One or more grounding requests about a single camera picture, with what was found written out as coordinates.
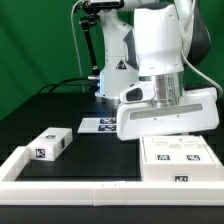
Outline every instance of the white plastic housing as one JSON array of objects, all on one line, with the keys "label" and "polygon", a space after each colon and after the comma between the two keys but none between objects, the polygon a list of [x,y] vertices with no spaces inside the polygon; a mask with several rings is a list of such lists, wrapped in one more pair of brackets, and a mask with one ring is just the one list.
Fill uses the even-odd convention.
[{"label": "white plastic housing", "polygon": [[210,130],[217,127],[215,88],[186,92],[179,105],[153,108],[151,102],[120,104],[117,112],[117,135],[121,140],[141,135],[172,135]]},{"label": "white plastic housing", "polygon": [[48,128],[27,147],[31,160],[54,161],[72,142],[72,129]]},{"label": "white plastic housing", "polygon": [[202,137],[141,136],[144,182],[223,181],[224,168]]},{"label": "white plastic housing", "polygon": [[124,1],[124,7],[120,9],[121,11],[134,11],[134,9],[139,5],[149,4],[159,2],[159,0],[126,0]]},{"label": "white plastic housing", "polygon": [[[142,99],[136,101],[128,101],[127,94],[135,89],[141,89],[142,91]],[[122,103],[133,103],[133,102],[143,102],[147,100],[152,100],[155,97],[155,88],[153,82],[137,82],[131,85],[130,87],[124,89],[124,91],[120,94],[120,101]]]},{"label": "white plastic housing", "polygon": [[134,37],[139,77],[183,71],[181,33],[173,4],[157,10],[135,9]]},{"label": "white plastic housing", "polygon": [[138,81],[137,71],[125,62],[123,39],[132,26],[118,18],[117,10],[100,12],[100,17],[104,35],[105,67],[100,74],[100,90],[96,96],[118,100],[124,88]]}]

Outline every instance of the white block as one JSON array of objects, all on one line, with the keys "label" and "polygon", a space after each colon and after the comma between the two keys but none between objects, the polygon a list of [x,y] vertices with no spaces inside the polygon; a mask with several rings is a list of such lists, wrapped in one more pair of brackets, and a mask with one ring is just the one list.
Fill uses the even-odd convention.
[{"label": "white block", "polygon": [[142,136],[142,181],[211,182],[224,180],[224,168],[202,137]]},{"label": "white block", "polygon": [[54,161],[72,142],[72,129],[48,128],[29,145],[31,160]]},{"label": "white block", "polygon": [[28,148],[17,147],[0,168],[0,182],[14,181],[28,161]]}]

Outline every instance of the marker sticker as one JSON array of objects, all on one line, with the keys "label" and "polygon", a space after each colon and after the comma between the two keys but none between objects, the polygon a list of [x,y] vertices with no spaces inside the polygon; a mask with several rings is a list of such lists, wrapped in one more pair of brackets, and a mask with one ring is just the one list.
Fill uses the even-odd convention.
[{"label": "marker sticker", "polygon": [[99,128],[98,128],[98,131],[115,132],[116,131],[116,125],[100,125]]}]

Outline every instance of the white box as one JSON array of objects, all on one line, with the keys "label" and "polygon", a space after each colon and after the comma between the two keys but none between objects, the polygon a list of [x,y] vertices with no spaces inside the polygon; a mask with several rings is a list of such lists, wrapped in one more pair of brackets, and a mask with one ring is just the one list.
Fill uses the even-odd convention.
[{"label": "white box", "polygon": [[72,129],[48,128],[27,147],[31,160],[54,161],[72,142]]},{"label": "white box", "polygon": [[224,179],[224,168],[204,139],[195,136],[142,136],[142,181],[214,182]]}]

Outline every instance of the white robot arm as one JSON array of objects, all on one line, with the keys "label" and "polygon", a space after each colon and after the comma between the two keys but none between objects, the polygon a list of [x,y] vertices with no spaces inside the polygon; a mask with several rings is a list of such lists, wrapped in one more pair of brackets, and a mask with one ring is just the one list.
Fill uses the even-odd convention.
[{"label": "white robot arm", "polygon": [[118,18],[119,11],[134,11],[142,4],[158,0],[90,0],[83,2],[87,13],[95,10],[101,21],[105,46],[105,67],[99,74],[97,100],[113,104],[119,103],[119,95],[124,88],[138,81],[138,72],[126,63],[124,39],[132,26]]},{"label": "white robot arm", "polygon": [[219,123],[216,89],[183,88],[180,26],[185,27],[186,23],[179,24],[175,6],[169,3],[140,6],[135,10],[134,20],[139,82],[121,94],[118,137],[128,140],[145,134],[170,135],[216,128]]}]

